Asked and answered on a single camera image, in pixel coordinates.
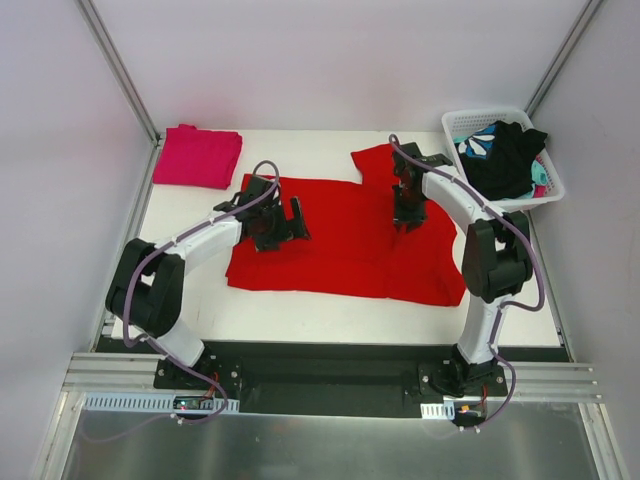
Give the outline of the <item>red t shirt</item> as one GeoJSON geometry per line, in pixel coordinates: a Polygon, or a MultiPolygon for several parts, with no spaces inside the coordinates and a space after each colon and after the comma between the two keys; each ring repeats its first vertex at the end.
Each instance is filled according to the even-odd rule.
{"type": "Polygon", "coordinates": [[[311,237],[257,251],[236,245],[226,271],[231,287],[307,291],[457,307],[466,286],[453,259],[456,227],[428,202],[419,228],[393,225],[392,148],[381,144],[351,155],[358,183],[283,177],[283,199],[299,199],[311,237]]]}

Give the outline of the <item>white plastic laundry basket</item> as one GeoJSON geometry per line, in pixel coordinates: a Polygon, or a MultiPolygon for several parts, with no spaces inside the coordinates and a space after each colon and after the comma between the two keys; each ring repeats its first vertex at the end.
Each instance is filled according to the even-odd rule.
{"type": "Polygon", "coordinates": [[[461,176],[506,211],[561,200],[564,186],[546,150],[549,134],[519,109],[448,112],[441,119],[447,148],[461,176]]]}

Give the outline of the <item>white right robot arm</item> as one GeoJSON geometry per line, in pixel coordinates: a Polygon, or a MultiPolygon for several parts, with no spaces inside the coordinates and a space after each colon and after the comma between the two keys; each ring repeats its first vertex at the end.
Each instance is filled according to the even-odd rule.
{"type": "Polygon", "coordinates": [[[472,395],[502,374],[497,338],[505,310],[534,274],[530,230],[521,212],[508,213],[462,180],[443,154],[423,156],[415,143],[392,134],[396,229],[406,232],[427,220],[429,200],[465,232],[461,274],[470,294],[465,325],[451,359],[429,375],[428,385],[451,396],[472,395]]]}

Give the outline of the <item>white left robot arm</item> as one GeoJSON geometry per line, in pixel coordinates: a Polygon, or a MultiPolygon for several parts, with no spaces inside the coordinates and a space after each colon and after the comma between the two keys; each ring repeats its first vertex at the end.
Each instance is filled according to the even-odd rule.
{"type": "Polygon", "coordinates": [[[186,276],[221,251],[251,240],[257,252],[272,252],[293,240],[309,240],[298,197],[285,212],[280,181],[255,173],[243,190],[212,213],[161,242],[128,241],[107,291],[106,310],[123,324],[123,341],[153,346],[188,388],[217,390],[213,353],[181,318],[186,276]]]}

